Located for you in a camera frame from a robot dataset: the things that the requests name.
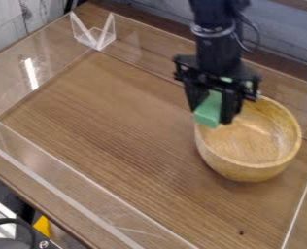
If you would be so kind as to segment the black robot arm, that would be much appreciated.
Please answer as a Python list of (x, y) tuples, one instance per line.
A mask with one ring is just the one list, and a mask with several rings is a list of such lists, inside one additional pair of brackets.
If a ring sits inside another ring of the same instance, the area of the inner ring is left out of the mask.
[(232, 123), (244, 101), (258, 99), (261, 76), (241, 60), (249, 0), (188, 1), (196, 53), (174, 56), (174, 79), (182, 83), (194, 121), (214, 128)]

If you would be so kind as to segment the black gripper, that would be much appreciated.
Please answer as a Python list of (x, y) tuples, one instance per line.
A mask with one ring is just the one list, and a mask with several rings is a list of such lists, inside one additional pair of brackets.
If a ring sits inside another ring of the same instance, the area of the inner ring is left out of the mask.
[[(184, 94), (189, 110), (193, 111), (208, 97), (209, 86), (218, 86), (221, 78), (236, 83), (252, 81), (260, 86), (258, 73), (241, 61), (242, 25), (230, 24), (221, 30), (210, 30), (197, 24), (190, 25), (194, 35), (194, 54), (177, 54), (173, 58), (176, 66), (174, 79), (184, 84)], [(228, 125), (242, 106), (240, 89), (224, 89), (221, 105), (221, 123)]]

